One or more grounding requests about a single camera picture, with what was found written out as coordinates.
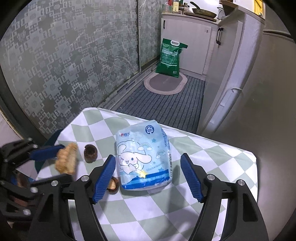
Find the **bath mat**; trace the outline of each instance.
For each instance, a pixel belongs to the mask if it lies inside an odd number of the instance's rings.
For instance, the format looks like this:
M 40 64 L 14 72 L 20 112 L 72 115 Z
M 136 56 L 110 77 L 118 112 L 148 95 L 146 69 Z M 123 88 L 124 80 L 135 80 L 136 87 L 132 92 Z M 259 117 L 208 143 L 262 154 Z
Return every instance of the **bath mat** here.
M 179 77 L 172 77 L 164 74 L 152 73 L 144 79 L 144 86 L 149 91 L 161 95 L 174 95 L 182 91 L 187 78 L 180 73 Z

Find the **green rice bag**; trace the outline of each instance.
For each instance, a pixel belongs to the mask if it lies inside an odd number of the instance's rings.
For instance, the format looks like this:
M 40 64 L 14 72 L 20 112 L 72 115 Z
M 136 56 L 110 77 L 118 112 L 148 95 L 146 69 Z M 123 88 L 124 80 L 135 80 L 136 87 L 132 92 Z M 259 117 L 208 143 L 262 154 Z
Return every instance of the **green rice bag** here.
M 163 39 L 160 51 L 160 62 L 155 72 L 179 77 L 179 54 L 182 48 L 187 47 L 188 45 L 175 40 Z

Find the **plastic packaging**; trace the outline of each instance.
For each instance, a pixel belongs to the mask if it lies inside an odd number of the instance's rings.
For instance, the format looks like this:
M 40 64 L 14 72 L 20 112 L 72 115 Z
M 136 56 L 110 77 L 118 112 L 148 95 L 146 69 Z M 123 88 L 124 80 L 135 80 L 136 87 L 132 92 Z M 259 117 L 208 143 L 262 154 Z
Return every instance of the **plastic packaging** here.
M 124 189 L 146 190 L 171 182 L 170 144 L 155 120 L 117 132 L 116 147 L 120 180 Z
M 173 13 L 179 12 L 179 0 L 173 0 Z
M 156 73 L 179 77 L 179 54 L 181 48 L 188 45 L 174 40 L 163 39 L 161 44 L 160 61 L 156 68 Z

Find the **small jar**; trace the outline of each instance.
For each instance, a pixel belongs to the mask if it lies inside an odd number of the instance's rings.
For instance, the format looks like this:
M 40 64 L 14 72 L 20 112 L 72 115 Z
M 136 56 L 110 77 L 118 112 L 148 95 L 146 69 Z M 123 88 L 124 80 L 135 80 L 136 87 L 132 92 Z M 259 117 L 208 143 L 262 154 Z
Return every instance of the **small jar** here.
M 88 144 L 84 147 L 84 159 L 87 163 L 92 163 L 98 158 L 98 150 L 94 145 Z

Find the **cabinet handle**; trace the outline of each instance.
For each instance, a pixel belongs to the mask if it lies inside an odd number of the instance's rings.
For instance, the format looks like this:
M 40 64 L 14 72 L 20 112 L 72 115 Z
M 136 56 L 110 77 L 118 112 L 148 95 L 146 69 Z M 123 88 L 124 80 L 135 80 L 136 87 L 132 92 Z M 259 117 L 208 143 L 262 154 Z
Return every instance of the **cabinet handle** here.
M 221 45 L 221 42 L 220 42 L 220 34 L 221 34 L 221 31 L 223 31 L 224 28 L 218 28 L 218 31 L 217 31 L 217 35 L 216 35 L 216 43 Z

